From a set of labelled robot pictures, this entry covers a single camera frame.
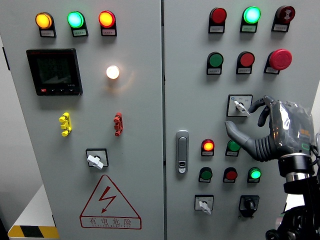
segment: white switch knob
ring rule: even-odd
[[[97,156],[94,157],[89,155],[86,160],[88,161],[88,163],[92,164],[92,166],[96,167],[99,170],[101,170],[104,167],[104,164],[100,162],[100,158]]]
[[[206,204],[205,202],[199,201],[199,205],[202,211],[204,211],[208,215],[211,215],[211,210],[208,207],[208,204]]]
[[[250,112],[248,112],[248,110],[239,102],[234,101],[235,107],[244,115],[246,115],[247,117],[250,117]]]

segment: lightning bolt symbol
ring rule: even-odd
[[[107,211],[107,207],[112,203],[113,200],[115,200],[116,196],[110,196],[110,197],[105,197],[104,196],[108,193],[108,191],[110,190],[110,187],[107,186],[104,190],[104,192],[102,193],[101,197],[99,198],[99,202],[103,201],[103,200],[107,200],[107,199],[111,199],[111,201],[108,203],[108,205],[105,208],[102,208],[101,214],[103,214],[105,211]]]

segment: digital meter display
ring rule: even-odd
[[[26,55],[37,95],[77,96],[83,93],[74,48],[30,49]]]
[[[38,58],[40,80],[43,84],[71,84],[68,61],[65,58]]]

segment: illuminated orange light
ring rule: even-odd
[[[214,149],[214,144],[212,142],[206,142],[203,145],[203,149],[206,151],[212,151],[212,149]]]
[[[102,11],[99,14],[99,23],[104,28],[110,28],[115,24],[116,18],[111,11]]]
[[[39,12],[35,16],[35,23],[41,29],[48,29],[52,25],[52,18],[47,12]]]

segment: warning sign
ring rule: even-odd
[[[83,228],[142,228],[141,218],[126,197],[107,175],[102,175],[81,215]]]

